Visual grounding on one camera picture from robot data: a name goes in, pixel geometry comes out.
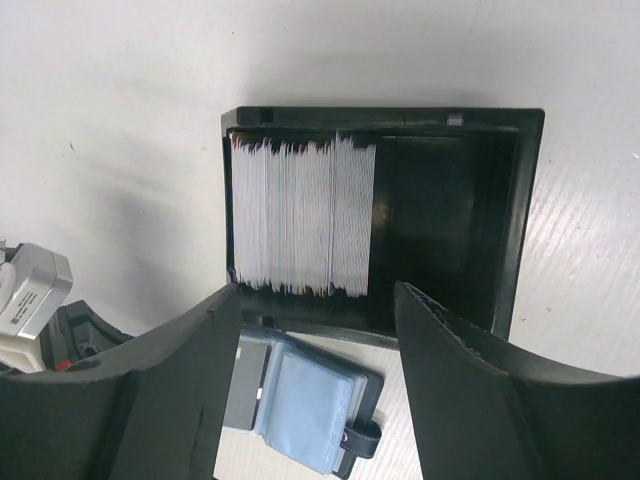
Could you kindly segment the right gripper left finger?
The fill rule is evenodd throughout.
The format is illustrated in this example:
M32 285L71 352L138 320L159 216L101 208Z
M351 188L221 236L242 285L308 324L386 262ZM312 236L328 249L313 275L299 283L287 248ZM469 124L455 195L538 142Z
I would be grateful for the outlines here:
M5 479L210 479L242 323L228 285L64 371L1 378Z

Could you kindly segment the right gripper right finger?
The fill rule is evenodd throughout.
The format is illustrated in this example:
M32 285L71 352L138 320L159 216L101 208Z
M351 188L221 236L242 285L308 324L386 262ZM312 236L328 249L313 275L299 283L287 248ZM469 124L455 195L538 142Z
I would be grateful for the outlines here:
M639 381L553 361L394 289L427 479L635 479Z

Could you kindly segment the blue leather card holder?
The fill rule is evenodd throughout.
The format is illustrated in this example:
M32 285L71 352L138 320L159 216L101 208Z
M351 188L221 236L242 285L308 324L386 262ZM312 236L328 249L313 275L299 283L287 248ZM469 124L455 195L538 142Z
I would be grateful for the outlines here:
M357 459L375 455L379 372L275 329L244 326L240 340L268 344L271 354L254 429L229 429L340 479L350 477Z

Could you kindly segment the black card tray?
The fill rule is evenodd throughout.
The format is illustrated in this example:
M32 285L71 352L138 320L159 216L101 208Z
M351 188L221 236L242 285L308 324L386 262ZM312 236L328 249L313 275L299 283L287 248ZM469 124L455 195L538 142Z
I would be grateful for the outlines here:
M245 286L246 321L392 348L401 281L507 338L544 119L540 108L241 106L224 113L225 151L238 136L302 145L337 133L376 147L368 294Z

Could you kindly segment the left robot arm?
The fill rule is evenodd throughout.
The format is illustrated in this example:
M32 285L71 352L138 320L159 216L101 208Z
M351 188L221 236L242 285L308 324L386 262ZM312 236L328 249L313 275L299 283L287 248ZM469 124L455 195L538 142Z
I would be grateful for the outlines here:
M63 371L132 339L85 301L61 306L35 340L1 337L1 373Z

